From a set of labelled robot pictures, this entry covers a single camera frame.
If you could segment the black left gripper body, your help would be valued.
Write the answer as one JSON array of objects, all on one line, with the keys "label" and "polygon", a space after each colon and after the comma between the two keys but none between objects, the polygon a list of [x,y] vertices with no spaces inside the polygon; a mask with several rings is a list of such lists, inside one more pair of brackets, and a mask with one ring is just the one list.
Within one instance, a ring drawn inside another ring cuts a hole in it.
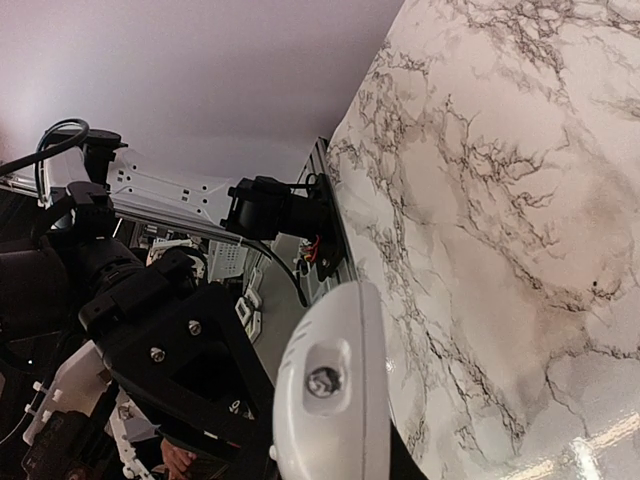
[{"label": "black left gripper body", "polygon": [[196,438],[199,398],[177,380],[200,292],[181,252],[151,266],[110,237],[110,199],[76,182],[29,238],[1,248],[3,342],[61,332],[79,320],[88,342],[75,355],[59,345],[17,433],[31,479],[98,479],[116,467],[105,430],[127,393],[177,443]]}]

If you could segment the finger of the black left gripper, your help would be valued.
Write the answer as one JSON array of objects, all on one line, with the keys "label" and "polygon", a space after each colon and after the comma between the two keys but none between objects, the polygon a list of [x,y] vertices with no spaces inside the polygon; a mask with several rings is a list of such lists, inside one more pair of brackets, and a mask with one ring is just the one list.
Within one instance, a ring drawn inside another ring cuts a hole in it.
[{"label": "finger of the black left gripper", "polygon": [[273,385],[222,285],[185,298],[107,293],[80,320],[112,377],[170,440],[268,454]]}]

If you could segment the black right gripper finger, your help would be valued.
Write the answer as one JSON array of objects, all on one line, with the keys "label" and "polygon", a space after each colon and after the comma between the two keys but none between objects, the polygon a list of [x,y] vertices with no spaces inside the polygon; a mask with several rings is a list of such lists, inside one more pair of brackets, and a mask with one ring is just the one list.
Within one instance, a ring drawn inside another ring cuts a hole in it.
[{"label": "black right gripper finger", "polygon": [[390,480],[427,480],[398,432],[391,433]]}]

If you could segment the white remote control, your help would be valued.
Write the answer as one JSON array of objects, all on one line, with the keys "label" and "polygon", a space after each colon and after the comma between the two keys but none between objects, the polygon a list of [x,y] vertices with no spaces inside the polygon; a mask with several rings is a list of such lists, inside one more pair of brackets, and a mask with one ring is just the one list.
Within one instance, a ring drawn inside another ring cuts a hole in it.
[{"label": "white remote control", "polygon": [[304,315],[279,367],[272,455],[284,479],[386,479],[391,426],[381,299],[369,282]]}]

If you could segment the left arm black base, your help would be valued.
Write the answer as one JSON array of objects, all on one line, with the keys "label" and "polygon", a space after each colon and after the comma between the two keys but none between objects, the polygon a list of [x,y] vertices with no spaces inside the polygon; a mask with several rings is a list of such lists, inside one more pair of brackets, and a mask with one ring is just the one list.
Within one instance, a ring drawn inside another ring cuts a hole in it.
[{"label": "left arm black base", "polygon": [[306,195],[295,200],[299,237],[312,242],[313,264],[324,281],[332,276],[347,256],[346,241],[335,196],[326,174],[314,174],[304,184]]}]

